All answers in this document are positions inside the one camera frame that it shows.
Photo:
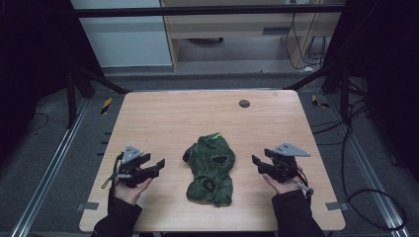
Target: cabinet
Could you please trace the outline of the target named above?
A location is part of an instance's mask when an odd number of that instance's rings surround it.
[[[75,9],[160,7],[158,0],[71,0]],[[154,17],[81,18],[105,74],[171,66],[163,19]]]
[[[343,3],[344,0],[310,0],[309,4]],[[240,5],[282,5],[286,0],[160,0],[162,7],[240,6]],[[295,14],[237,14],[203,16],[166,16],[167,38],[174,68],[181,39],[210,39],[237,37],[282,37],[285,39],[292,22],[294,35],[289,35],[287,48],[294,66],[301,66],[304,54],[312,37],[331,37],[340,13],[298,13]],[[275,29],[275,35],[266,30]]]

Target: hand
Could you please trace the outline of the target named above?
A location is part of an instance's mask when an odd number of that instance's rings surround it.
[[[292,180],[287,181],[285,183],[279,183],[278,181],[272,179],[272,177],[268,174],[263,174],[262,176],[265,179],[266,183],[268,183],[268,185],[274,188],[278,195],[282,195],[300,189],[300,187],[296,184],[298,182],[301,182],[299,177],[295,177]]]
[[[142,184],[137,185],[136,188],[127,187],[123,183],[117,181],[118,184],[115,186],[114,197],[119,198],[131,205],[136,205],[136,202],[141,196],[141,193],[148,188],[152,180],[153,179],[148,178]]]

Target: yellow tape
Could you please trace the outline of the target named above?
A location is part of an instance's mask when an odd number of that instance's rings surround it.
[[[111,104],[111,101],[112,101],[112,98],[106,99],[106,101],[104,103],[104,106],[102,107],[102,110],[101,110],[101,115],[105,115],[106,114],[106,112],[108,111],[108,108],[109,108],[109,106]]]
[[[326,108],[326,109],[329,108],[329,105],[328,104],[318,103],[317,97],[314,96],[314,95],[311,96],[311,103],[313,103],[315,106],[319,106],[321,108]]]

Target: small round object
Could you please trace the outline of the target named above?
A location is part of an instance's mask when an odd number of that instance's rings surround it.
[[[248,107],[250,107],[250,102],[249,102],[248,100],[241,100],[241,101],[238,103],[238,105],[239,105],[241,108],[248,108]]]

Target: human arm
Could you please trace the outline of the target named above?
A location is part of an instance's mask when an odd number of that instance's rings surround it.
[[[298,178],[282,184],[267,174],[263,174],[263,178],[277,192],[272,198],[272,205],[280,236],[324,237],[323,231],[312,218],[302,190],[296,184],[300,182]]]
[[[118,183],[114,195],[109,200],[108,215],[95,225],[91,237],[131,237],[133,226],[142,211],[136,202],[151,181],[152,179],[147,179],[136,188]]]

